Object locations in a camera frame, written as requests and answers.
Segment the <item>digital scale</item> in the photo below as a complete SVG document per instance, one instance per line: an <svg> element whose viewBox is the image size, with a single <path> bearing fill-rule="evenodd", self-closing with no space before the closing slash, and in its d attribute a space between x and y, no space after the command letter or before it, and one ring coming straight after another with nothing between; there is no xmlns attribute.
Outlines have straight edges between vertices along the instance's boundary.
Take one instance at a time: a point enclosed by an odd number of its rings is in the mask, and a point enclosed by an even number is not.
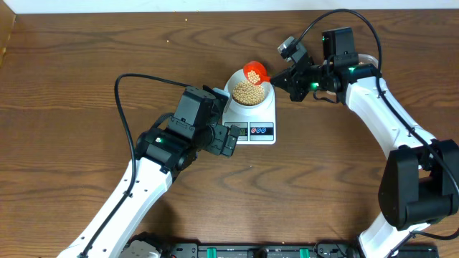
<svg viewBox="0 0 459 258"><path fill-rule="evenodd" d="M246 80L243 70L234 73L224 86L224 91L232 94L236 84ZM241 105L229 98L229 106L223 112L223 125L236 125L241 129L237 144L274 144L275 128L275 93L269 82L260 86L265 89L265 100L258 105Z"/></svg>

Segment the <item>orange scoop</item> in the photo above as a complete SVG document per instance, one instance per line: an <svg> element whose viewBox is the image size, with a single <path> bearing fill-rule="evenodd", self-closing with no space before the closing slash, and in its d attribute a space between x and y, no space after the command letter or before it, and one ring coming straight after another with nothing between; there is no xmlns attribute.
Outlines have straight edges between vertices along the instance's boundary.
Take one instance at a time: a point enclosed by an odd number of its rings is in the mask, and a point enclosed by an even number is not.
<svg viewBox="0 0 459 258"><path fill-rule="evenodd" d="M266 68L263 66L263 64L260 64L257 61L250 61L246 65L244 65L244 75L247 80L249 80L249 75L248 73L251 71L254 71L259 77L260 80L255 83L255 85L260 85L262 82L269 82L271 78L268 76L266 72Z"/></svg>

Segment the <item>black cable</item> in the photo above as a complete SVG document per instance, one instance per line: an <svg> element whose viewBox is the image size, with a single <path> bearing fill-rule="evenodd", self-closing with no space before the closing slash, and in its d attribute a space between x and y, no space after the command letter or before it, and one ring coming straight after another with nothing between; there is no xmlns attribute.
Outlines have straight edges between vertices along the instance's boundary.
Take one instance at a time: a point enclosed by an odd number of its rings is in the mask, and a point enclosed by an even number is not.
<svg viewBox="0 0 459 258"><path fill-rule="evenodd" d="M396 251L398 251L401 247L403 247L411 238L415 238L414 235L407 235L394 249L391 249L389 255L387 257L392 257Z"/></svg>
<svg viewBox="0 0 459 258"><path fill-rule="evenodd" d="M316 91L315 91L315 92L313 92L313 97L314 97L314 100L324 100L324 101L329 102L331 104L338 104L339 103L338 96L336 96L336 101L333 101L333 100L330 100L327 97L317 97L317 94L316 94Z"/></svg>
<svg viewBox="0 0 459 258"><path fill-rule="evenodd" d="M118 86L120 84L121 79L123 79L124 77L141 77L141 78L146 78L150 80L156 80L159 82L165 82L165 83L169 83L173 85L178 85L182 87L191 86L191 85L187 85L181 82L174 82L174 81L166 80L166 79L159 78L159 77L136 74L136 73L126 73L126 74L118 76L118 78L116 79L115 89L114 89L116 107L118 108L118 112L120 113L121 122L123 123L123 127L124 127L124 131L126 132L126 136L128 137L129 149L131 151L131 163L132 163L131 182L129 183L128 189L124 192L123 197L121 197L120 201L116 204L115 208L113 208L110 214L108 214L107 218L99 226L98 230L94 233L93 237L91 237L91 240L87 243L83 252L80 253L79 258L88 257L87 253L89 252L89 250L92 249L95 240L98 238L99 234L102 232L105 226L107 226L108 222L112 219L113 215L115 215L116 211L121 207L123 202L131 195L132 188L134 187L134 183L136 182L136 174L137 174L136 150L134 148L134 142L132 140L131 132L129 130L128 121L126 120L126 117L123 112L123 108L121 107L120 95L118 94Z"/></svg>
<svg viewBox="0 0 459 258"><path fill-rule="evenodd" d="M304 38L306 33L308 33L308 31L314 26L314 24L316 24L318 21L322 20L323 18L327 17L328 15L335 14L337 12L346 12L346 13L350 13L350 14L353 14L353 15L359 17L370 28L370 30L372 31L374 39L376 40L376 43L377 43L377 46L378 46L378 68L377 68L377 75L376 75L376 86L377 86L377 90L378 90L378 94L379 94L380 98L383 99L384 103L392 111L392 113L395 115L395 117L397 117L397 119L403 124L403 126L406 127L406 129L408 130L409 134L413 135L432 154L433 158L438 162L438 164L442 167L444 172L446 172L446 174L448 175L451 183L453 184L455 192L459 197L458 182L454 178L454 175L451 172L451 170L448 167L448 165L443 161L443 159L440 157L440 155L438 155L438 153L432 147L430 147L430 145L415 132L415 128L410 126L407 123L407 121L405 121L402 118L402 116L394 109L394 107L392 107L392 105L390 104L390 102L388 101L386 96L384 95L385 92L383 92L381 90L381 85L379 84L379 79L380 79L380 76L381 76L381 68L382 68L381 42L379 41L379 37L378 37L378 34L376 33L376 30L374 29L372 24L365 17L363 17L360 13L358 13L356 11L353 11L353 10L349 10L349 9L336 9L336 10L333 10L333 11L326 12L325 14L320 15L319 18L317 18L313 22L311 22L311 24L304 30L302 35L293 43L292 48L296 47L296 45ZM439 240L451 240L451 239L454 239L454 238L459 236L459 229L454 234L451 234L450 236L438 236L438 235L428 234L428 233L424 233L424 232L422 232L421 234L418 233L418 232L421 232L421 231L414 231L414 232L416 232L416 233L414 233L413 236L416 235L416 234L419 234L419 235L423 235L425 237L430 237L430 238L439 239Z"/></svg>
<svg viewBox="0 0 459 258"><path fill-rule="evenodd" d="M459 236L459 229L456 230L456 232L452 233L449 236L437 236L437 235L434 235L434 234L430 234L430 233L426 233L426 232L418 231L418 230L411 231L411 234L413 236L418 234L420 236L429 237L429 238L436 239L436 240L448 241L448 240L453 240L453 239L455 239L456 237Z"/></svg>
<svg viewBox="0 0 459 258"><path fill-rule="evenodd" d="M174 116L174 114L173 113L166 113L166 114L161 115L156 120L156 122L150 127L150 130L153 129L153 128L157 128L158 126L160 126L162 123L164 123L164 121L166 121L171 116Z"/></svg>
<svg viewBox="0 0 459 258"><path fill-rule="evenodd" d="M330 75L330 62L331 62L331 59L334 58L335 55L334 54L330 54L330 56L327 58L327 63L326 63L326 66L327 66L327 76Z"/></svg>

